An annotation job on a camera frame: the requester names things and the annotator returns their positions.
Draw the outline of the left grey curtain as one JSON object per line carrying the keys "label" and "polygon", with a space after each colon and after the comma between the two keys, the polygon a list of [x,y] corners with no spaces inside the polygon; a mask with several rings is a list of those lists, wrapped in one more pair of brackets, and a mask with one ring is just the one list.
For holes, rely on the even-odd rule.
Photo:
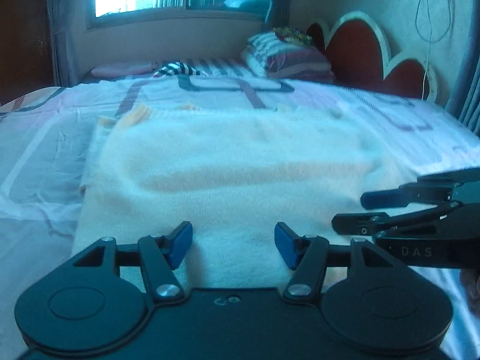
{"label": "left grey curtain", "polygon": [[46,0],[46,9],[54,83],[62,87],[76,86],[79,83],[77,53],[71,30],[74,0]]}

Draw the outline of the cream knit sweater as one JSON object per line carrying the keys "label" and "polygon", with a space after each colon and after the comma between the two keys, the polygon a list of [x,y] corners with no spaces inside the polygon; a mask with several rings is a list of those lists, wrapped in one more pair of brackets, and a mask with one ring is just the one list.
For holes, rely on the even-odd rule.
{"label": "cream knit sweater", "polygon": [[331,219],[358,211],[361,194],[415,176],[366,128],[329,111],[140,106],[97,123],[73,249],[104,236],[134,243],[188,221],[182,285],[281,287],[290,272],[274,244],[277,223],[346,245]]}

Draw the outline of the striped black white garment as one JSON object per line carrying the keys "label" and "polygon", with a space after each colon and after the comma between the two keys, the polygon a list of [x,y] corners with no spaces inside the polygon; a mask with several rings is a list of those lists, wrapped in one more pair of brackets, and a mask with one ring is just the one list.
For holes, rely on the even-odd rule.
{"label": "striped black white garment", "polygon": [[153,77],[173,77],[178,75],[187,75],[187,76],[205,76],[206,73],[200,71],[196,67],[192,67],[187,63],[183,63],[180,61],[176,62],[169,62],[161,67],[157,68],[154,73]]}

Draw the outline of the colourful item on quilt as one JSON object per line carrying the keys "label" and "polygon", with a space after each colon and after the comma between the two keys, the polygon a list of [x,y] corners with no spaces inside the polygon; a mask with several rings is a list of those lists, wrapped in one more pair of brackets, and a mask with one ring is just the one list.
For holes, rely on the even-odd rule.
{"label": "colourful item on quilt", "polygon": [[291,27],[274,28],[273,32],[280,41],[294,44],[299,47],[311,47],[312,38],[306,33]]}

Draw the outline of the pink pillow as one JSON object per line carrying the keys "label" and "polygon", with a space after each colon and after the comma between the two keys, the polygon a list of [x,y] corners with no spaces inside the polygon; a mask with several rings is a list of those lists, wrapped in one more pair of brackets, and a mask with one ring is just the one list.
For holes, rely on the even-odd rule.
{"label": "pink pillow", "polygon": [[92,77],[100,79],[115,79],[126,76],[143,75],[154,72],[157,69],[157,63],[127,62],[127,63],[109,63],[94,67],[90,74]]}

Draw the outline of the patterned pink white bedsheet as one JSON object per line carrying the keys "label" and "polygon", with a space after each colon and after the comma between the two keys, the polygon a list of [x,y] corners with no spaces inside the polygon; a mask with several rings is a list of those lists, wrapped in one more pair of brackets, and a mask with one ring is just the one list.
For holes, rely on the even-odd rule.
{"label": "patterned pink white bedsheet", "polygon": [[22,292],[78,253],[80,187],[101,119],[151,110],[329,111],[353,119],[416,173],[479,165],[479,138],[437,105],[298,80],[169,77],[32,93],[1,114],[1,357],[25,346],[13,309]]}

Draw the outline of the red white headboard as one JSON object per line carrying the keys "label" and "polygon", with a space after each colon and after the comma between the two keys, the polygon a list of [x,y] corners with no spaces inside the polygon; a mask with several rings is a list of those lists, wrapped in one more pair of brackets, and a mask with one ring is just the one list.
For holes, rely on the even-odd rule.
{"label": "red white headboard", "polygon": [[318,19],[307,35],[330,62],[335,84],[437,102],[439,83],[429,57],[415,49],[394,55],[381,26],[363,11],[346,13],[333,26]]}

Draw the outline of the folded striped quilt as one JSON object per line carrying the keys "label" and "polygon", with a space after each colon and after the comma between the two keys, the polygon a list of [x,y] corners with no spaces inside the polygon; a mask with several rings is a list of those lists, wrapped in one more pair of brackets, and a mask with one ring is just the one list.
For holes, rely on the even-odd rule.
{"label": "folded striped quilt", "polygon": [[283,41],[274,32],[248,38],[241,59],[258,77],[320,83],[335,79],[330,62],[316,47]]}

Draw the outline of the dark wooden door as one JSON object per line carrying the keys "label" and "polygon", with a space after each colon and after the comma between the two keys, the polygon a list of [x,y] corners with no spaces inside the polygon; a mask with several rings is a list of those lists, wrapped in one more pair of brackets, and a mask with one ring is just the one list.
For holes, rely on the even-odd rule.
{"label": "dark wooden door", "polygon": [[1,104],[54,83],[46,0],[1,0]]}

